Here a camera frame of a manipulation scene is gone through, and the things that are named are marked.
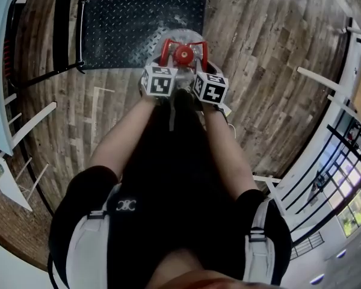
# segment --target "red valve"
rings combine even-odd
[[[186,45],[179,45],[174,52],[174,60],[180,65],[189,65],[194,59],[193,50]]]

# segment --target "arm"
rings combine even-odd
[[[203,112],[211,153],[229,194],[236,200],[247,190],[257,190],[250,165],[222,113],[207,104]]]
[[[143,97],[102,139],[96,147],[90,167],[110,168],[120,180],[155,107],[155,99]]]

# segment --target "logo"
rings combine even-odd
[[[120,200],[116,211],[135,211],[136,200]]]

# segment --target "white strap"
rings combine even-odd
[[[251,228],[262,228],[265,229],[265,221],[266,221],[266,214],[267,208],[269,206],[271,198],[267,197],[259,206],[254,215],[253,224]]]
[[[107,250],[110,217],[106,215],[108,199],[118,192],[120,184],[110,192],[100,211],[92,211],[76,225],[66,260],[70,289],[107,289]]]
[[[271,198],[263,201],[254,216],[250,235],[245,236],[244,282],[271,283],[274,271],[274,243],[265,235],[266,214]]]

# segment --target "metal plate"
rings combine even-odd
[[[143,67],[173,29],[202,34],[206,0],[89,0],[82,23],[81,69]]]

